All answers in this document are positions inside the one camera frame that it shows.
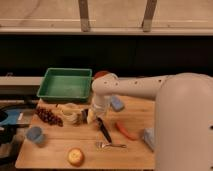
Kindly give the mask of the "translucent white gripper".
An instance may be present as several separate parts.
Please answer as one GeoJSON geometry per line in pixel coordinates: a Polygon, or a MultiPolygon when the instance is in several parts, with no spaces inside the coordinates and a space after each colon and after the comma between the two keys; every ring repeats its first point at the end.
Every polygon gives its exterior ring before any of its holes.
{"type": "Polygon", "coordinates": [[[87,123],[90,124],[95,121],[97,117],[105,116],[109,106],[109,96],[94,94],[91,100],[91,105],[88,110],[87,123]]]}

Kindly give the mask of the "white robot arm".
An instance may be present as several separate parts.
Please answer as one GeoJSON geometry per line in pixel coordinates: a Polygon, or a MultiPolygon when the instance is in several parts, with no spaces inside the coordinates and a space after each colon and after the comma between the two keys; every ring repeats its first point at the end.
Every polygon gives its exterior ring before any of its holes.
{"type": "Polygon", "coordinates": [[[100,71],[92,108],[106,111],[111,95],[153,100],[155,171],[213,171],[213,77],[180,73],[121,79],[100,71]]]}

